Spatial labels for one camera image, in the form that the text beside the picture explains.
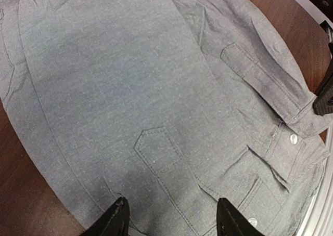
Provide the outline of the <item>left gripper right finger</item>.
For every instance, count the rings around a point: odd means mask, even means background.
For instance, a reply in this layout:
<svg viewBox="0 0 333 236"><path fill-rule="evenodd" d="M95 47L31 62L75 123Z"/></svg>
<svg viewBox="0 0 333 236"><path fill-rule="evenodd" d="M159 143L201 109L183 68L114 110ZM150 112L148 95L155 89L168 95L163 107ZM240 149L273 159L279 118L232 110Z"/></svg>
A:
<svg viewBox="0 0 333 236"><path fill-rule="evenodd" d="M216 229L217 236L263 236L227 198L218 200Z"/></svg>

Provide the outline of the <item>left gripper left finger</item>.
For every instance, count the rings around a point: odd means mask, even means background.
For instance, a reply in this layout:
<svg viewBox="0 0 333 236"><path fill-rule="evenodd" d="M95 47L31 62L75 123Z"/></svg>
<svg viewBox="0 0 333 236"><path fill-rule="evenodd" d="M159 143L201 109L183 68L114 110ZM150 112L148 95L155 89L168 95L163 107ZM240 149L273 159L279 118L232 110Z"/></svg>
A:
<svg viewBox="0 0 333 236"><path fill-rule="evenodd" d="M83 232L83 236L128 236L129 223L129 203L121 196Z"/></svg>

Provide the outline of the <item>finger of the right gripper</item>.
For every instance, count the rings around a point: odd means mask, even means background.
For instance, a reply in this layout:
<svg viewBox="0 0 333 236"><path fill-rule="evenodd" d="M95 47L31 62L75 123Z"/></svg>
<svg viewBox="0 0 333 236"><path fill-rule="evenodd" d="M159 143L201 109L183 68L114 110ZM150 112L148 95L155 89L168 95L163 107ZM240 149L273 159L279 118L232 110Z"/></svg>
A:
<svg viewBox="0 0 333 236"><path fill-rule="evenodd" d="M332 64L329 65L316 95L317 98L313 103L315 114L321 116L332 114Z"/></svg>

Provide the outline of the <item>grey long sleeve shirt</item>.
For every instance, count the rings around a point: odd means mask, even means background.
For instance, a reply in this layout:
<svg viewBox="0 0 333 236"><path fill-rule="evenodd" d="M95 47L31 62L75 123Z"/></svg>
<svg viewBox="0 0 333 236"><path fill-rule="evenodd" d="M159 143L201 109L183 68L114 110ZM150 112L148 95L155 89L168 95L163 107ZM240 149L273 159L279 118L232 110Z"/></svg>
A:
<svg viewBox="0 0 333 236"><path fill-rule="evenodd" d="M130 235L215 235L227 198L299 228L325 173L315 95L249 0L1 0L1 101L65 207Z"/></svg>

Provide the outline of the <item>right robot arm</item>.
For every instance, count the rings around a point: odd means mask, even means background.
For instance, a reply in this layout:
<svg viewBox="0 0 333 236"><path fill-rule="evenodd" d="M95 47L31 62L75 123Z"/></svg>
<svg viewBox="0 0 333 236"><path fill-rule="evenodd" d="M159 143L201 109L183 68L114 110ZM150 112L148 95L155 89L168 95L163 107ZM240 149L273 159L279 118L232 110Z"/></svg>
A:
<svg viewBox="0 0 333 236"><path fill-rule="evenodd" d="M309 0L332 22L332 0ZM332 59L323 80L316 90L313 103L315 114L324 116L332 114Z"/></svg>

